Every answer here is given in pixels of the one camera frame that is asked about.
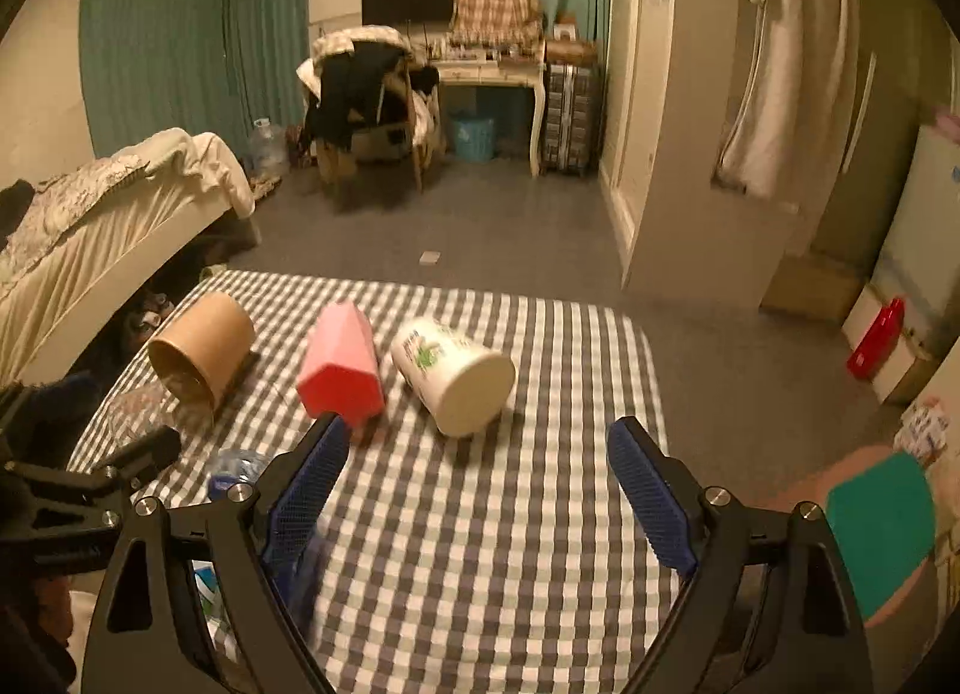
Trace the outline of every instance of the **red bottle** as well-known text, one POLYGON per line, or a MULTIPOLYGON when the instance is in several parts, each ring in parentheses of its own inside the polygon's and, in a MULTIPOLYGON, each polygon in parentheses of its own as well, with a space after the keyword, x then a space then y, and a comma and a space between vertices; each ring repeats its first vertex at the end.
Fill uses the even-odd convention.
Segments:
POLYGON ((847 359, 847 370, 856 379, 870 379, 886 363, 904 329, 904 299, 895 298, 870 324, 860 344, 847 359))

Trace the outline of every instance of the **hanging towel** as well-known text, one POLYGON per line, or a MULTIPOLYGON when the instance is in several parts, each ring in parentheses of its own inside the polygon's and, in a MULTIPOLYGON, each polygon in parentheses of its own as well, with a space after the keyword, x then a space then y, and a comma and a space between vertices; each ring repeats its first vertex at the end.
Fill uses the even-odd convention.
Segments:
POLYGON ((760 2, 754 67, 717 176, 814 211, 833 187, 850 126, 856 0, 760 2))

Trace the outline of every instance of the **metal screw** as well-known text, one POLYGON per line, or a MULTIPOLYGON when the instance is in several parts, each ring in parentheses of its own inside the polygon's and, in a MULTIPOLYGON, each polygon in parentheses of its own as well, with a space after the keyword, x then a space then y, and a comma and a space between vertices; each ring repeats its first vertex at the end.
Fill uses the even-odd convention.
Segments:
POLYGON ((232 502, 246 502, 253 496, 253 486, 249 483, 234 483, 227 488, 227 499, 232 502))
POLYGON ((824 517, 824 510, 814 502, 800 502, 800 515, 803 515, 803 520, 806 521, 819 521, 824 517))
POLYGON ((710 486, 704 491, 704 495, 707 496, 707 502, 714 507, 726 507, 730 503, 730 491, 720 486, 710 486))
POLYGON ((159 505, 156 497, 144 496, 136 505, 133 505, 133 511, 140 517, 146 517, 147 515, 153 515, 159 505))

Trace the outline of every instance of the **blue gripper pad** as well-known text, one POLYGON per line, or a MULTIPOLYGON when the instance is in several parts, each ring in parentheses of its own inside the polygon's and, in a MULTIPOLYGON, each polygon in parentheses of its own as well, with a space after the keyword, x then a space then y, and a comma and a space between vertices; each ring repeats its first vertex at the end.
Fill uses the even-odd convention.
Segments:
POLYGON ((296 562, 347 463, 349 435, 347 423, 335 418, 270 514, 267 544, 260 560, 271 573, 277 593, 285 603, 290 599, 296 562))
POLYGON ((697 557, 690 544, 688 515, 654 464, 651 456, 655 454, 647 454, 640 447, 628 428, 628 420, 640 429, 659 460, 668 461, 640 423, 633 418, 621 418, 607 432, 607 458, 613 474, 653 546, 656 559, 662 566, 675 569, 680 577, 689 578, 697 568, 697 557))

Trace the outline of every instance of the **white desk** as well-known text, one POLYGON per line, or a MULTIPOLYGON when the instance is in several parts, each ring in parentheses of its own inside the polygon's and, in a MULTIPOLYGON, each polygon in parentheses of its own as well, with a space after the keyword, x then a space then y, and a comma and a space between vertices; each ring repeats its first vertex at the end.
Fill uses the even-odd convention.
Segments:
POLYGON ((539 176, 539 132, 544 122, 546 88, 542 62, 493 62, 440 59, 430 63, 448 86, 526 86, 534 91, 534 123, 530 129, 530 173, 539 176))

